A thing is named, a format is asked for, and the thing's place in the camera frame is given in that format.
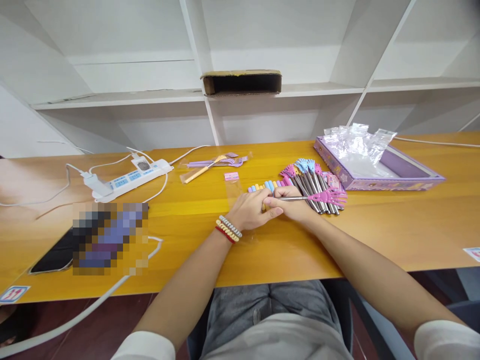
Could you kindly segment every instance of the gray pants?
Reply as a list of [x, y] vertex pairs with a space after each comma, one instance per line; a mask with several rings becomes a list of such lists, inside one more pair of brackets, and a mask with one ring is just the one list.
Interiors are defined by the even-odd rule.
[[213, 292], [202, 357], [279, 313], [318, 320], [342, 333], [335, 308], [320, 280], [219, 287]]

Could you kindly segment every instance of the purple packaging box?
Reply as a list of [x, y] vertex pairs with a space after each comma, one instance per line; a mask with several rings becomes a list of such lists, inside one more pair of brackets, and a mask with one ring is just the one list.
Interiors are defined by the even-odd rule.
[[366, 178], [352, 175], [342, 162], [325, 145], [323, 136], [318, 136], [313, 146], [325, 164], [349, 191], [421, 191], [428, 190], [445, 181], [445, 178], [396, 148], [389, 146], [380, 162], [398, 177]]

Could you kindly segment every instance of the person's right hand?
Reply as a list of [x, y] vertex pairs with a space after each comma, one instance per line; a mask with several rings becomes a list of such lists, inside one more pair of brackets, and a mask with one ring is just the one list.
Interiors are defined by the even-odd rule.
[[315, 216], [317, 213], [307, 204], [306, 201], [282, 201], [277, 198], [286, 196], [302, 196], [300, 191], [295, 186], [276, 187], [273, 192], [274, 197], [267, 197], [263, 200], [265, 205], [272, 208], [281, 208], [285, 215], [290, 219], [303, 222], [310, 216]]

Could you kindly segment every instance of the white shelving unit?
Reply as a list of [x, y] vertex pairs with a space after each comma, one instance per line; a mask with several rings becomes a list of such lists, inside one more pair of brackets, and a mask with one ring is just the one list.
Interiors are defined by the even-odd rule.
[[[281, 93], [204, 96], [203, 73], [243, 69], [281, 71]], [[480, 8], [475, 0], [3, 0], [0, 80], [31, 119], [94, 153], [308, 140], [352, 122], [401, 134], [476, 130]], [[24, 145], [8, 156], [38, 155], [38, 145]], [[40, 155], [72, 153], [48, 149]]]

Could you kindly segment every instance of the white sleeve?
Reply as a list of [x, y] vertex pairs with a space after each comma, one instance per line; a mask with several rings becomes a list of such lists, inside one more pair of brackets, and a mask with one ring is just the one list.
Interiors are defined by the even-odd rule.
[[453, 321], [435, 320], [418, 328], [414, 347], [419, 360], [478, 360], [480, 334]]
[[175, 348], [166, 337], [136, 331], [123, 340], [111, 360], [175, 360]]

